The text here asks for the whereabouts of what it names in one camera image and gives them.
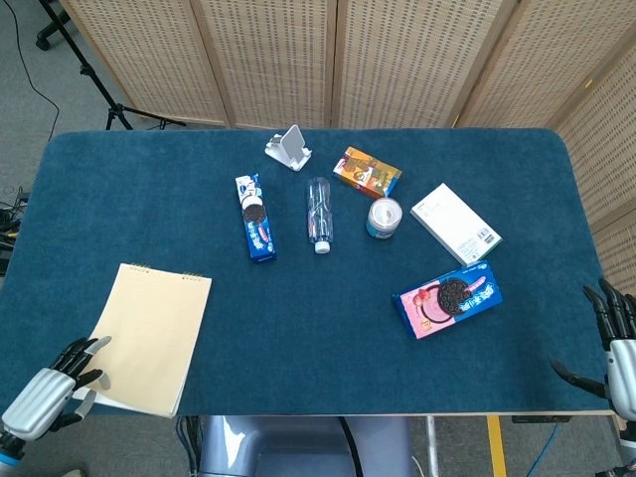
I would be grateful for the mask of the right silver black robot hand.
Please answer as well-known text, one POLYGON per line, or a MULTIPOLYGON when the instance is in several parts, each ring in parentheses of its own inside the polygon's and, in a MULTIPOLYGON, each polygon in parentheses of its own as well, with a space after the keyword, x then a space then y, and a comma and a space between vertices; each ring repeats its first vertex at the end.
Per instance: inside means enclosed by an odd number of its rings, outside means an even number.
POLYGON ((598 284, 605 298, 583 286, 591 303, 605 354, 607 371, 603 383, 572 373, 558 360, 551 360, 556 374, 571 386, 605 398, 612 410, 626 421, 635 421, 635 297, 622 294, 605 278, 598 284))

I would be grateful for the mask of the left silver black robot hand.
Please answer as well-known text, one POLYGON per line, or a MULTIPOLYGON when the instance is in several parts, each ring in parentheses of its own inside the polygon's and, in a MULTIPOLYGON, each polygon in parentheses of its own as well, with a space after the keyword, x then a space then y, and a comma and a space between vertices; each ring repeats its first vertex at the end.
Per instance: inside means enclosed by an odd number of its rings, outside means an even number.
POLYGON ((110 388, 110 379, 102 369, 89 371, 92 358, 111 341, 80 338, 67 345, 21 390, 1 416, 2 433, 12 439, 32 442, 47 432, 82 421, 90 412, 97 392, 110 388))

